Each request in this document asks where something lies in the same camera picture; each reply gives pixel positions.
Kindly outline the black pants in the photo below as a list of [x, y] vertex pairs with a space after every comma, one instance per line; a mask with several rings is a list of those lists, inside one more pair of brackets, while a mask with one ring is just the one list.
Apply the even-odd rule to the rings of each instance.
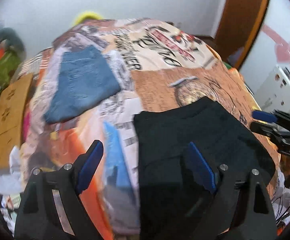
[[134, 116], [138, 137], [140, 239], [191, 239], [230, 227], [239, 187], [256, 169], [268, 184], [275, 163], [259, 139], [207, 97]]

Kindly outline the white appliance box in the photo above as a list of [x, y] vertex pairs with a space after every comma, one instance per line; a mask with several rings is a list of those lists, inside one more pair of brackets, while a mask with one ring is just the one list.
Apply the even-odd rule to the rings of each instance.
[[290, 114], [290, 71], [276, 66], [256, 91], [254, 98], [265, 112], [280, 110]]

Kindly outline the white wardrobe door with hearts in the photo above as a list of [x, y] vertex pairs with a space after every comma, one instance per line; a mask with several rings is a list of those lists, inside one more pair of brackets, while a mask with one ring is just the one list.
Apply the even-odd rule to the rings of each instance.
[[290, 71], [290, 0], [269, 0], [256, 39], [241, 68], [247, 87], [261, 87], [274, 67]]

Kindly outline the folded blue jeans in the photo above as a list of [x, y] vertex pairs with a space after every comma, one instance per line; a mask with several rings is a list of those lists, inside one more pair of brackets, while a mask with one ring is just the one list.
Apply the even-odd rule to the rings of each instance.
[[70, 120], [120, 91], [120, 84], [96, 47], [66, 52], [60, 64], [58, 88], [44, 119], [48, 124]]

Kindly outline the printed newspaper bed blanket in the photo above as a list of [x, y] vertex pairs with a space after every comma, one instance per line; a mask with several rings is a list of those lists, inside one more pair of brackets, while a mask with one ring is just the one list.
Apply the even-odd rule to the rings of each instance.
[[[92, 21], [54, 41], [54, 52], [30, 101], [31, 124], [21, 147], [22, 194], [16, 239], [140, 239], [138, 137], [134, 116], [161, 113], [207, 97], [249, 130], [257, 104], [242, 77], [227, 69], [204, 42], [157, 20]], [[44, 114], [58, 88], [63, 54], [96, 47], [121, 91], [67, 121], [46, 123]], [[272, 157], [268, 184], [253, 169], [239, 187], [230, 227], [191, 239], [274, 239], [270, 199], [279, 156], [267, 138], [253, 133]], [[103, 143], [101, 162], [89, 187], [76, 194], [74, 162], [94, 140]]]

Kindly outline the wooden door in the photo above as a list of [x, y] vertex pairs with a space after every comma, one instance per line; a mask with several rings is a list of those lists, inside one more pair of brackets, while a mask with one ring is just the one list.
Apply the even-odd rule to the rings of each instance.
[[260, 30], [269, 0], [226, 0], [215, 36], [223, 60], [241, 49], [234, 68], [240, 69]]

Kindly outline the green fabric storage bin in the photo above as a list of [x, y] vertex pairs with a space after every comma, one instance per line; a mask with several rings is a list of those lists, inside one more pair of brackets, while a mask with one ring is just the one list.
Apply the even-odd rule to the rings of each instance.
[[0, 94], [9, 86], [11, 78], [20, 65], [19, 56], [13, 51], [7, 51], [0, 59]]

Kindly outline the yellow foam headboard tube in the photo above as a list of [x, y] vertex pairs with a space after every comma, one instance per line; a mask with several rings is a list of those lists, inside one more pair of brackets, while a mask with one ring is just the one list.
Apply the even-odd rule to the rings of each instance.
[[73, 26], [84, 23], [85, 21], [88, 20], [102, 20], [102, 16], [96, 12], [92, 11], [84, 11], [81, 12], [76, 16], [76, 18], [73, 20]]

